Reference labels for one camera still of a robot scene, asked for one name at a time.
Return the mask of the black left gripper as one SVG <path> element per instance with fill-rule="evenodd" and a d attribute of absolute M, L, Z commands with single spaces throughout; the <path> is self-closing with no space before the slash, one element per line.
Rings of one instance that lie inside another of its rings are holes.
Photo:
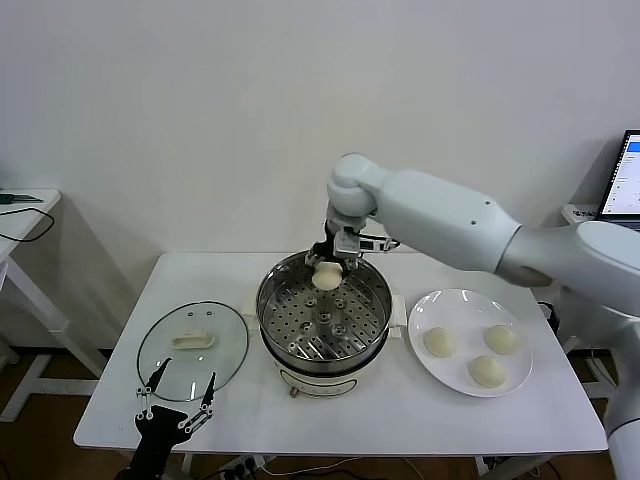
<path fill-rule="evenodd" d="M 117 479 L 161 479 L 174 446 L 188 441 L 192 433 L 213 417 L 216 373 L 213 372 L 197 413 L 186 413 L 160 405 L 152 406 L 151 397 L 170 363 L 166 358 L 157 365 L 149 379 L 136 390 L 139 412 L 135 424 L 140 441 L 129 465 L 117 473 Z"/>

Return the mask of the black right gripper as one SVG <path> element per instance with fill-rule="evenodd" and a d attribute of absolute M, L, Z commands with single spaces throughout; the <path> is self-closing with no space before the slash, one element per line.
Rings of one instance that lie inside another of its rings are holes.
<path fill-rule="evenodd" d="M 339 262 L 344 276 L 358 268 L 358 218 L 327 217 L 325 239 L 316 242 L 305 255 L 304 263 L 315 269 L 323 261 Z"/>

